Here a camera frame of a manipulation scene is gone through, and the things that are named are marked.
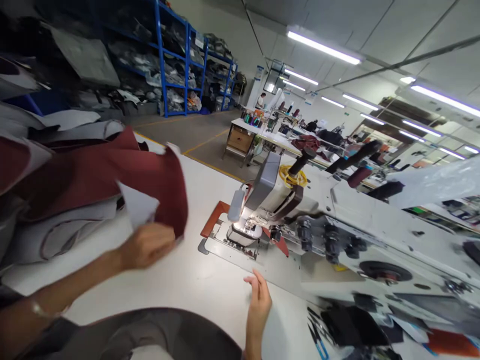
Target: maroon leather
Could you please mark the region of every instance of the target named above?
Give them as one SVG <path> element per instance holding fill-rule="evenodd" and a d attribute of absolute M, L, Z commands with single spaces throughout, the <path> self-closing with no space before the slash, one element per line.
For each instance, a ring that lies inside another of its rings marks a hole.
<path fill-rule="evenodd" d="M 30 151 L 26 145 L 0 137 L 0 195 L 15 184 L 27 168 Z"/>
<path fill-rule="evenodd" d="M 117 181 L 158 199 L 155 221 L 183 235 L 188 203 L 180 161 L 170 148 L 164 155 L 140 151 L 131 127 L 112 142 L 55 154 L 14 191 L 28 200 L 22 220 L 38 221 L 118 195 Z"/>
<path fill-rule="evenodd" d="M 292 140 L 291 144 L 298 150 L 303 150 L 307 147 L 311 148 L 314 152 L 317 152 L 320 147 L 320 140 L 313 135 L 300 135 L 300 138 Z"/>

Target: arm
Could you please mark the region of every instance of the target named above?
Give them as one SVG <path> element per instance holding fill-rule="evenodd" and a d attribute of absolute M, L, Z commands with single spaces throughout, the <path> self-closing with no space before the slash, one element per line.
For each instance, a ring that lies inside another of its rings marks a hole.
<path fill-rule="evenodd" d="M 0 311 L 2 359 L 13 359 L 28 347 L 80 295 L 132 269 L 145 269 L 175 247 L 171 227 L 149 223 L 141 226 L 119 248 L 105 252 L 80 270 L 36 291 Z M 33 311 L 36 302 L 49 316 Z"/>
<path fill-rule="evenodd" d="M 246 320 L 245 360 L 262 359 L 262 338 L 272 308 L 267 281 L 255 269 L 253 274 L 255 276 L 243 279 L 251 284 L 251 301 Z"/>

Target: fabric piece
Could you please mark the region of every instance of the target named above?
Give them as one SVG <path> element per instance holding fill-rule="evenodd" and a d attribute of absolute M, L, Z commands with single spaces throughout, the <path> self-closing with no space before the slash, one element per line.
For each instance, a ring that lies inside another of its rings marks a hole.
<path fill-rule="evenodd" d="M 65 211 L 46 220 L 18 224 L 6 262 L 30 264 L 66 253 L 102 221 L 115 217 L 118 198 Z"/>
<path fill-rule="evenodd" d="M 36 141 L 42 144 L 48 144 L 69 140 L 105 140 L 113 134 L 121 133 L 124 129 L 125 126 L 117 120 L 99 121 L 81 125 L 65 131 L 55 131 L 45 135 L 39 133 L 36 136 Z"/>
<path fill-rule="evenodd" d="M 307 147 L 317 152 L 320 147 L 320 140 L 313 135 L 300 135 L 299 139 L 292 140 L 291 144 L 298 150 L 303 150 Z"/>
<path fill-rule="evenodd" d="M 53 40 L 78 76 L 94 83 L 120 86 L 119 77 L 107 54 L 104 44 L 98 40 L 70 34 L 49 26 Z"/>
<path fill-rule="evenodd" d="M 24 202 L 8 193 L 0 198 L 0 263 L 14 236 L 17 216 Z"/>
<path fill-rule="evenodd" d="M 32 93 L 38 88 L 37 81 L 30 73 L 0 57 L 0 100 Z"/>
<path fill-rule="evenodd" d="M 121 182 L 118 183 L 118 187 L 125 201 L 126 211 L 133 230 L 145 223 L 151 223 L 155 218 L 155 212 L 160 204 L 159 201 Z"/>
<path fill-rule="evenodd" d="M 112 142 L 57 153 L 21 181 L 15 192 L 29 200 L 24 221 L 39 221 L 120 194 L 116 181 L 157 199 L 155 221 L 184 233 L 188 202 L 180 161 L 165 154 L 140 151 L 131 127 Z"/>
<path fill-rule="evenodd" d="M 41 145 L 5 132 L 0 132 L 0 154 L 0 195 L 52 157 Z"/>
<path fill-rule="evenodd" d="M 100 119 L 100 115 L 94 111 L 63 110 L 45 116 L 39 116 L 38 119 L 46 127 L 60 125 L 58 131 L 65 131 L 84 124 L 93 123 Z"/>
<path fill-rule="evenodd" d="M 28 138 L 29 128 L 41 130 L 44 127 L 31 112 L 0 102 L 0 131 L 17 138 Z"/>
<path fill-rule="evenodd" d="M 479 349 L 463 334 L 431 329 L 428 334 L 428 347 L 436 354 L 448 354 L 469 358 L 480 357 Z"/>

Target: cable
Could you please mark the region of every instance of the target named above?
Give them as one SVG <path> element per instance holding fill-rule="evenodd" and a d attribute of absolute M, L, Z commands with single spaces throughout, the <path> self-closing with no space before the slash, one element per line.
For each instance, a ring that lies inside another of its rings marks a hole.
<path fill-rule="evenodd" d="M 298 174 L 295 177 L 292 177 L 289 174 L 289 170 L 292 167 L 292 165 L 280 165 L 280 170 L 278 170 L 278 174 L 280 175 L 281 179 L 285 183 L 285 186 L 289 189 L 293 188 L 294 185 L 300 185 L 302 188 L 304 188 L 307 184 L 307 177 L 305 176 L 305 173 L 300 170 Z"/>

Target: concrete floor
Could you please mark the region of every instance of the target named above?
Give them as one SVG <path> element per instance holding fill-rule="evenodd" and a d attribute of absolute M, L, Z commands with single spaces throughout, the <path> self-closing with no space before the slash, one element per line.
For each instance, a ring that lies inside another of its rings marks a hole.
<path fill-rule="evenodd" d="M 169 118 L 158 115 L 130 116 L 124 122 L 137 133 L 162 145 L 168 142 L 175 144 L 189 158 L 243 182 L 254 179 L 259 166 L 245 165 L 240 168 L 242 159 L 230 152 L 222 160 L 230 124 L 240 114 L 239 110 L 231 110 L 211 115 L 191 114 Z"/>

